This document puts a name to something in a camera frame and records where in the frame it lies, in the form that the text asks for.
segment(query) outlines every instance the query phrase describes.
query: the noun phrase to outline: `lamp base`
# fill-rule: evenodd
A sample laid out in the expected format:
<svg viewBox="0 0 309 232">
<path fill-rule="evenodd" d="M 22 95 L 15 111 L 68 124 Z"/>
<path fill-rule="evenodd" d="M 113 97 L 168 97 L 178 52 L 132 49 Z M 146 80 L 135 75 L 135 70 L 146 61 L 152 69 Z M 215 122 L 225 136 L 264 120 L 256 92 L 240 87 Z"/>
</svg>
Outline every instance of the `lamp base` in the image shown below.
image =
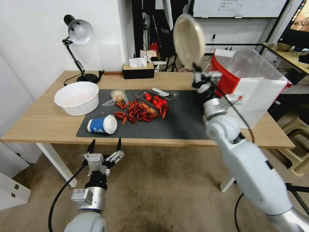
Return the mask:
<svg viewBox="0 0 309 232">
<path fill-rule="evenodd" d="M 79 81 L 89 81 L 96 84 L 98 83 L 98 77 L 95 74 L 88 73 L 85 77 L 79 76 L 76 82 Z"/>
</svg>

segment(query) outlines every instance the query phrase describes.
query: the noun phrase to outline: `tissue box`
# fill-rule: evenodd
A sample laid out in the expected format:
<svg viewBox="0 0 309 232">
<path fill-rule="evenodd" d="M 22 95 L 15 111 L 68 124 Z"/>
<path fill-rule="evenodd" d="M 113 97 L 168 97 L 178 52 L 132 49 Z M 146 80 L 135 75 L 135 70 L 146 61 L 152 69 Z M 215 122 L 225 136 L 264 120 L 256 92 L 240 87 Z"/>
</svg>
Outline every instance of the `tissue box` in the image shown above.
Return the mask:
<svg viewBox="0 0 309 232">
<path fill-rule="evenodd" d="M 132 68 L 129 64 L 122 66 L 122 74 L 124 79 L 141 79 L 153 78 L 155 68 L 152 63 L 147 63 L 146 67 Z"/>
</svg>

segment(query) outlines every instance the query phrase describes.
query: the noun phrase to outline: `paper bag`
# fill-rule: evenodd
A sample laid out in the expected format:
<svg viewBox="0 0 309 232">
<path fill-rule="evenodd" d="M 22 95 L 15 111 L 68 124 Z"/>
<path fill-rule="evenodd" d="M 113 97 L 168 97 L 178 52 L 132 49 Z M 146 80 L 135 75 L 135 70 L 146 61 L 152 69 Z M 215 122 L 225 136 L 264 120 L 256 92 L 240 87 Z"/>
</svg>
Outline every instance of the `paper bag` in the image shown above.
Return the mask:
<svg viewBox="0 0 309 232">
<path fill-rule="evenodd" d="M 254 50 L 227 51 L 216 49 L 211 60 L 212 70 L 222 73 L 218 87 L 238 97 L 235 108 L 253 128 L 283 89 L 292 84 Z M 228 114 L 247 128 L 234 109 Z"/>
</svg>

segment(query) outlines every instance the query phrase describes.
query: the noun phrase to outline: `plastic bag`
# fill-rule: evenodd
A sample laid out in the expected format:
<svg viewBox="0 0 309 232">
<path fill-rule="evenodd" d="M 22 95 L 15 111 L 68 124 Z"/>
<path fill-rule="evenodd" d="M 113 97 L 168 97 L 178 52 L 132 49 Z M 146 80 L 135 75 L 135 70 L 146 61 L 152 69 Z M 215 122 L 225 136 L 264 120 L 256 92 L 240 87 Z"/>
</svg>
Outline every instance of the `plastic bag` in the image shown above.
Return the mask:
<svg viewBox="0 0 309 232">
<path fill-rule="evenodd" d="M 121 102 L 124 100 L 126 104 L 128 103 L 128 98 L 126 97 L 125 90 L 124 89 L 117 89 L 110 92 L 111 100 L 105 102 L 102 104 L 102 106 L 111 106 L 114 105 L 115 102 Z"/>
</svg>

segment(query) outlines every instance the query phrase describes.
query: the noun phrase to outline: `blue cup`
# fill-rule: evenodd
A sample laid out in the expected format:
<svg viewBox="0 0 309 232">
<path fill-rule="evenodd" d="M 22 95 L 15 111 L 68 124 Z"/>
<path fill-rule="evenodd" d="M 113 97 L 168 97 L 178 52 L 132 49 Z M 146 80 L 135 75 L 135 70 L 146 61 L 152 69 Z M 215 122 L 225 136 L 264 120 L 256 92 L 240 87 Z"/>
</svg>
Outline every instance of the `blue cup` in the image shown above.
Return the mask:
<svg viewBox="0 0 309 232">
<path fill-rule="evenodd" d="M 89 132 L 112 134 L 117 128 L 117 120 L 113 115 L 90 119 L 87 125 Z"/>
</svg>

